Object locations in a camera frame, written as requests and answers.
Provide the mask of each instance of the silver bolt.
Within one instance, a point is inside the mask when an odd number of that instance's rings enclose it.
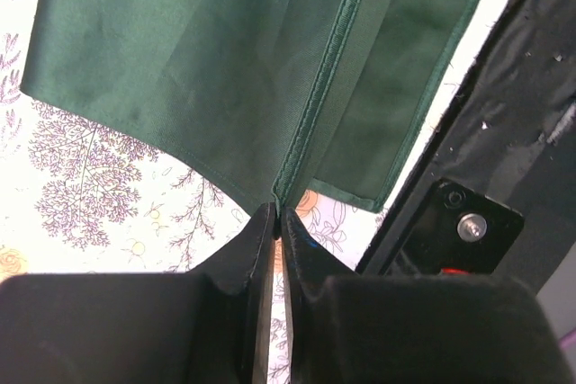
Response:
[[[458,222],[458,236],[464,242],[476,242],[486,235],[488,223],[486,219],[476,213],[468,213],[462,216]]]

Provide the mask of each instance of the gray surface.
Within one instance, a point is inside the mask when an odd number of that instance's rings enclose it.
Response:
[[[542,287],[538,300],[558,338],[576,327],[576,244]],[[576,344],[564,353],[576,377]]]

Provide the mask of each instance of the red object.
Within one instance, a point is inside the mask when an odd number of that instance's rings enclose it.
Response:
[[[451,268],[442,269],[441,273],[443,273],[443,274],[469,274],[468,272],[466,272],[464,270],[451,269]]]

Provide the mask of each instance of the floral pattern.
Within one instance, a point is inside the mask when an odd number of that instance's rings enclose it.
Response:
[[[306,191],[297,213],[355,267],[507,0],[482,0],[380,215]],[[157,149],[19,91],[37,0],[0,0],[0,281],[24,272],[183,272],[248,222],[218,188]],[[269,382],[289,382],[282,248]]]

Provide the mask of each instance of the dark green fabric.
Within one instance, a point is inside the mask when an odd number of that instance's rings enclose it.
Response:
[[[250,213],[313,176],[378,210],[476,1],[40,0],[22,90]]]

